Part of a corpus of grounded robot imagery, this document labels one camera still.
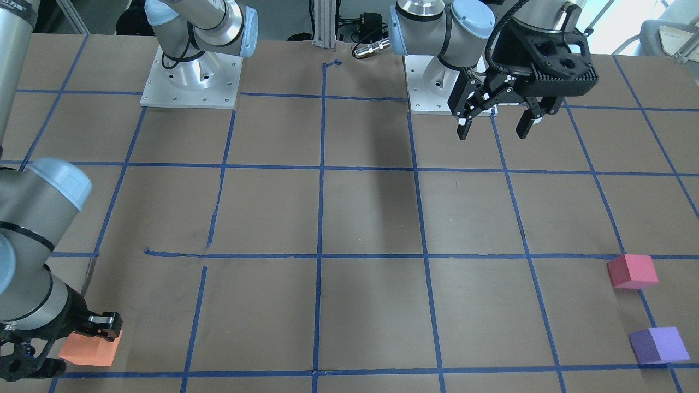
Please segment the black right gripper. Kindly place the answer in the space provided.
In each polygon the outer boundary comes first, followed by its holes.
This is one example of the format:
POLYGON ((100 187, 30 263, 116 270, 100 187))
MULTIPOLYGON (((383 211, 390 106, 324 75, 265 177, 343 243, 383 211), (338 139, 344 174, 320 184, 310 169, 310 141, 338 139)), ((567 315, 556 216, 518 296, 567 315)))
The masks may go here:
POLYGON ((123 320, 118 312, 91 313, 80 294, 70 294, 59 315, 36 329, 7 329, 2 324, 2 346, 10 344, 13 352, 2 355, 1 374, 7 382, 20 379, 48 379, 61 376, 67 369, 63 360, 50 358, 55 342, 79 329, 79 334, 108 342, 120 338, 123 320))

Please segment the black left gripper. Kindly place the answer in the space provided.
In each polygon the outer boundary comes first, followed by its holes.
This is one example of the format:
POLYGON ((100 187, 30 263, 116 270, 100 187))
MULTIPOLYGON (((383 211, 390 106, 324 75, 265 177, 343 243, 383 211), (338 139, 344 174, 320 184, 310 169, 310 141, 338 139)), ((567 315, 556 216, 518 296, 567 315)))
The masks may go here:
POLYGON ((472 69, 460 69, 448 98, 462 141, 474 117, 504 102, 511 92, 510 75, 516 79, 514 94, 528 107, 516 126, 520 139, 527 137, 541 115, 556 114, 563 98, 584 96, 599 82, 587 38, 576 28, 545 31, 508 22, 489 38, 488 55, 495 69, 487 69, 484 79, 472 69))

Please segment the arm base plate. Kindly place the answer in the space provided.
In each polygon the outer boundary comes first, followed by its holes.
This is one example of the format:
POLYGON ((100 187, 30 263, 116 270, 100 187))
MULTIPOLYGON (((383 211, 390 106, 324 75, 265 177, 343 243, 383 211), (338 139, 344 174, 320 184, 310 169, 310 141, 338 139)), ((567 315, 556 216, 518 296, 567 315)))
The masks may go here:
POLYGON ((413 114, 451 115, 448 99, 459 72, 435 56, 404 57, 405 82, 413 114))
POLYGON ((162 109, 236 107, 244 59, 206 52, 199 59, 168 69, 171 61, 158 48, 140 105, 162 109))

